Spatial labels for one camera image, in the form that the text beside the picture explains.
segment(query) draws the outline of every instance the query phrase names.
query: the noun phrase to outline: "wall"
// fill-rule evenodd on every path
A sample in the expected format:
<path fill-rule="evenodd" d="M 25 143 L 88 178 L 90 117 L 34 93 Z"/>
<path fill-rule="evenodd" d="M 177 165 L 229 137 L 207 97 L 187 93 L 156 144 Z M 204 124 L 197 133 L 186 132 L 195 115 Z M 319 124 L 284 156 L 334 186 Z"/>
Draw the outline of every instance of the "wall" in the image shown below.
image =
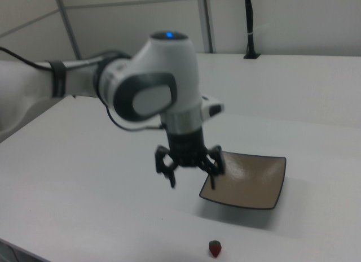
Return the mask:
<path fill-rule="evenodd" d="M 0 46 L 35 61 L 75 59 L 56 0 L 0 0 Z M 0 52 L 0 60 L 15 59 Z M 34 106 L 17 129 L 0 134 L 0 142 L 57 101 Z"/>
<path fill-rule="evenodd" d="M 204 52 L 197 0 L 63 1 L 82 57 L 107 49 L 134 55 L 157 30 L 179 30 Z"/>
<path fill-rule="evenodd" d="M 252 0 L 256 51 L 361 56 L 361 0 Z M 217 53 L 245 53 L 244 0 L 210 0 Z"/>

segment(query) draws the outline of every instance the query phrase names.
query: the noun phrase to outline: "table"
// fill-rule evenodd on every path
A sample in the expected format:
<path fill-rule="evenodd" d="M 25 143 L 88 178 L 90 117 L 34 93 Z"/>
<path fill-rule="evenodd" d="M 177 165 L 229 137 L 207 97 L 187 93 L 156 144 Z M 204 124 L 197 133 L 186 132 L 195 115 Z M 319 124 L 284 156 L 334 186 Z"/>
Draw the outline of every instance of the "table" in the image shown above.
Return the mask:
<path fill-rule="evenodd" d="M 287 158 L 274 210 L 199 198 L 206 179 L 199 169 L 178 168 L 172 190 L 155 172 L 164 132 L 123 132 L 99 100 L 68 97 L 0 143 L 0 238 L 49 261 L 213 261 L 214 239 L 223 246 L 218 261 L 357 261 L 361 116 L 339 111 L 360 101 L 360 59 L 262 57 L 265 67 L 257 69 L 241 55 L 199 55 L 202 92 L 226 104 L 204 125 L 204 137 L 226 151 Z M 284 64 L 295 80 L 280 91 L 288 77 L 276 80 L 282 73 L 273 66 Z M 341 86 L 333 72 L 345 69 Z M 237 84 L 241 74 L 249 78 Z M 331 79 L 322 91 L 324 75 Z M 312 92 L 297 83 L 304 79 Z M 319 92 L 326 93 L 314 100 Z M 343 106 L 317 117 L 331 95 Z"/>

